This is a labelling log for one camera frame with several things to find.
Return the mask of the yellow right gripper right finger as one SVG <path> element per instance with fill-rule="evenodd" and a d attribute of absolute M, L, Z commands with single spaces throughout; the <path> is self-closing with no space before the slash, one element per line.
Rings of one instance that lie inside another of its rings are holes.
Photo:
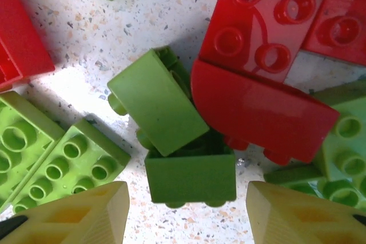
<path fill-rule="evenodd" d="M 255 243 L 365 243 L 365 213 L 282 186 L 251 181 L 246 209 Z"/>

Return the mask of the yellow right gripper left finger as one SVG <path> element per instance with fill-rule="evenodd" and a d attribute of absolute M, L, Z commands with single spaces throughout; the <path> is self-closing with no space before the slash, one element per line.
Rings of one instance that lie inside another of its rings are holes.
<path fill-rule="evenodd" d="M 115 181 L 22 211 L 1 222 L 1 243 L 122 243 L 128 184 Z"/>

